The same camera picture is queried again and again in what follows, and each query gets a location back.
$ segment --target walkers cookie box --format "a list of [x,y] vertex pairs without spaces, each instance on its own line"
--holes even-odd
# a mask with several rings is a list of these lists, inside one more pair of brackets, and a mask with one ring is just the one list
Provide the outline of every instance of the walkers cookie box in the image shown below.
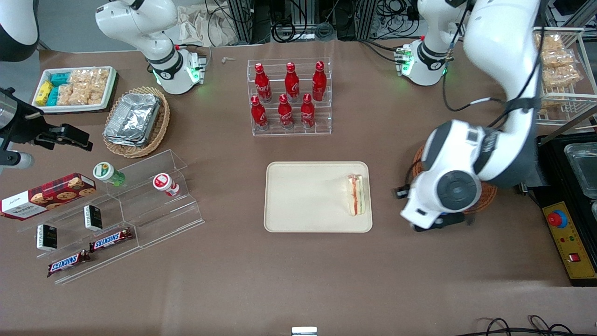
[[42,212],[93,194],[95,191],[96,184],[92,179],[79,173],[73,173],[3,199],[0,205],[0,216],[24,221]]

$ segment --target white cloth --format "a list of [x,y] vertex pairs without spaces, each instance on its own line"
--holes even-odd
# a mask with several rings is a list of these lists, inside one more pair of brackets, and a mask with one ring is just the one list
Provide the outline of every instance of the white cloth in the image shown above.
[[[191,5],[188,7],[179,6],[180,37],[182,43],[201,42],[205,47],[222,47],[238,42],[233,21],[228,16],[230,9],[227,2],[222,2],[220,10],[218,5],[209,5],[206,9],[205,4]],[[210,35],[207,35],[207,25],[210,25]]]

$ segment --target foil container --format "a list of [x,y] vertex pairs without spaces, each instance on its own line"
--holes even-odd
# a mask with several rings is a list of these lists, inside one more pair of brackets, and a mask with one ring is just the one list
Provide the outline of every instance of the foil container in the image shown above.
[[127,93],[116,106],[103,136],[118,145],[147,145],[160,104],[153,94]]

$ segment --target coca-cola bottle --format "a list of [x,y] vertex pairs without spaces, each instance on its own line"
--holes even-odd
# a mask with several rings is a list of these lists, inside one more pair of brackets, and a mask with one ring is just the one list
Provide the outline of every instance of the coca-cola bottle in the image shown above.
[[293,107],[288,103],[288,98],[285,94],[280,94],[280,105],[278,105],[278,114],[280,115],[280,124],[285,130],[290,130],[294,127]]
[[305,93],[303,96],[303,104],[300,107],[300,121],[306,129],[311,129],[315,126],[315,106],[311,102],[311,95],[309,93]]
[[265,115],[265,107],[259,102],[259,97],[255,95],[251,97],[251,104],[251,115],[255,121],[255,128],[261,132],[267,130],[269,128],[269,123],[267,122],[267,116]]
[[286,94],[288,101],[296,103],[299,101],[299,76],[294,72],[295,67],[293,62],[286,63],[286,77],[284,78],[284,85],[286,85]]
[[272,88],[269,85],[269,78],[263,70],[261,63],[255,64],[255,86],[257,87],[257,94],[264,104],[272,101]]
[[320,102],[324,99],[327,81],[328,78],[325,76],[324,63],[317,61],[315,63],[315,73],[313,74],[313,100]]

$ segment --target wicker basket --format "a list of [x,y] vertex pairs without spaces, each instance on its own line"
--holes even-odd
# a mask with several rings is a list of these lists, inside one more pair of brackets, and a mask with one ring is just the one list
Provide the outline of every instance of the wicker basket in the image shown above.
[[[420,159],[423,156],[423,147],[419,148],[417,153],[414,155],[413,163],[418,161],[417,164],[413,167],[413,177],[417,176],[423,171],[423,163],[421,163]],[[489,206],[493,199],[496,197],[497,194],[497,187],[495,185],[491,185],[486,182],[481,182],[481,197],[479,201],[468,210],[464,211],[464,214],[468,215],[470,213],[479,212]]]
[[[159,97],[162,101],[159,107],[158,116],[156,117],[155,123],[153,125],[153,130],[149,137],[149,143],[143,147],[123,146],[109,142],[106,139],[106,137],[104,137],[104,143],[106,144],[110,152],[114,154],[122,155],[124,157],[129,158],[144,157],[145,155],[148,155],[149,153],[153,152],[159,146],[160,142],[162,142],[164,135],[166,134],[166,129],[168,128],[168,123],[170,122],[170,107],[168,106],[168,102],[166,101],[166,97],[164,97],[164,94],[153,87],[134,88],[127,93],[150,93]],[[124,94],[120,98],[118,98],[118,101],[116,101],[116,103],[112,106],[110,114],[108,114],[108,118],[106,120],[106,125],[108,125],[108,123],[110,122],[110,119],[114,114],[114,110],[116,109],[116,106],[118,106],[118,103],[120,102],[122,97],[124,97]]]

